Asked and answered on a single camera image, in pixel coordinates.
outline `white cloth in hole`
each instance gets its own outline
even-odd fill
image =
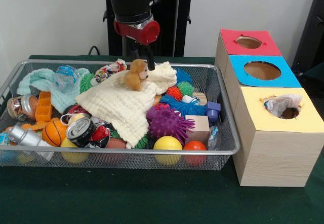
[[[124,70],[113,74],[99,85],[75,98],[77,103],[93,116],[113,125],[127,148],[134,148],[148,132],[146,112],[153,106],[154,97],[161,95],[177,82],[176,70],[164,62],[148,71],[141,91],[129,89]]]
[[[298,108],[303,97],[297,94],[286,94],[267,101],[267,109],[278,118],[287,108]]]

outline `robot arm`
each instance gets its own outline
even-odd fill
[[[154,57],[150,44],[157,40],[160,32],[160,26],[154,21],[150,7],[159,1],[111,0],[115,13],[115,31],[147,47],[149,70],[154,70]]]

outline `wire mesh basket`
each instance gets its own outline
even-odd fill
[[[19,82],[30,72],[40,68],[53,71],[60,65],[87,68],[95,72],[110,62],[27,60],[18,63],[0,88],[0,132],[7,127],[21,125],[6,109],[7,101],[16,94]],[[220,170],[229,157],[239,150],[239,137],[228,101],[222,76],[217,67],[197,64],[172,64],[190,74],[197,92],[206,94],[208,101],[222,105],[218,127],[218,151],[152,150],[154,141],[146,149],[105,149],[69,147],[0,146],[0,165],[33,167],[87,167],[129,169],[190,169]]]

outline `white wall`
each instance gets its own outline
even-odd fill
[[[292,64],[312,0],[192,0],[185,55],[215,56],[220,28],[269,30]]]
[[[1,65],[31,54],[108,54],[106,0],[0,0]]]
[[[292,62],[312,0],[192,0],[185,56],[215,56],[221,27],[269,30]],[[0,83],[30,54],[108,53],[105,0],[0,0]]]

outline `metal basket rim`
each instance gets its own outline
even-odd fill
[[[87,60],[43,60],[27,59],[18,62],[0,88],[0,95],[3,95],[12,79],[15,77],[21,66],[28,63],[57,63],[57,64],[110,64],[114,61],[87,61]],[[175,151],[175,150],[145,150],[145,149],[104,149],[104,148],[69,148],[69,147],[44,147],[44,146],[0,146],[0,150],[6,151],[33,151],[33,152],[84,152],[84,153],[106,153],[106,154],[152,154],[152,155],[207,155],[207,156],[226,156],[234,155],[240,149],[240,139],[237,132],[236,123],[230,108],[229,99],[225,89],[224,81],[218,67],[210,64],[179,64],[172,63],[176,67],[204,67],[216,71],[217,79],[221,89],[221,96],[224,102],[224,108],[228,117],[230,130],[234,140],[234,149],[230,151]]]

